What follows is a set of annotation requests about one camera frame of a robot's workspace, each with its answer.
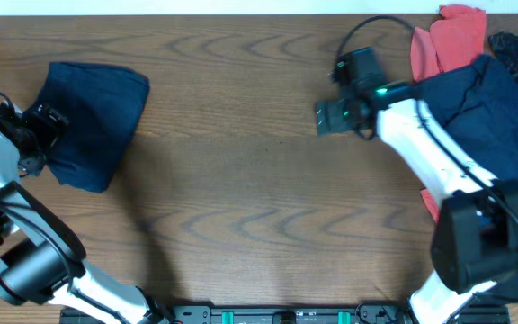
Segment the navy blue shorts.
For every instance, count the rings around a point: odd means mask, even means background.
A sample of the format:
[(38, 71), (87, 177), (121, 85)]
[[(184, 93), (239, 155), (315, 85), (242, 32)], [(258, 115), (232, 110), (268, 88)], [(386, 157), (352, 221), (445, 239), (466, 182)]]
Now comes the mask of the navy blue shorts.
[(62, 185), (107, 190), (144, 112), (149, 79), (127, 67), (51, 62), (35, 101), (68, 120), (47, 166)]

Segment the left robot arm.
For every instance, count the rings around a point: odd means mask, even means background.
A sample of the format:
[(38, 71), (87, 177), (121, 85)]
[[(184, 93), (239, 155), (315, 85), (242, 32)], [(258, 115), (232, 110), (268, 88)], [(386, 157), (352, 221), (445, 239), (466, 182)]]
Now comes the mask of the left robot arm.
[(69, 121), (46, 104), (0, 103), (0, 298), (63, 306), (63, 323), (172, 323), (174, 313), (86, 257), (76, 234), (21, 184), (37, 175)]

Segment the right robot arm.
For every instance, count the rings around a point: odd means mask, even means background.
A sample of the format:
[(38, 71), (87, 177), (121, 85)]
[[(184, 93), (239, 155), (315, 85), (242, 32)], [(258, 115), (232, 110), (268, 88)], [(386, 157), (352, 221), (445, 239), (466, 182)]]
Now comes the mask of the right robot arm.
[(439, 216), (430, 247), (433, 272), (388, 323), (496, 322), (474, 301), (518, 275), (518, 183), (475, 162), (406, 83), (348, 90), (315, 106), (317, 133), (353, 131), (395, 150), (433, 197)]

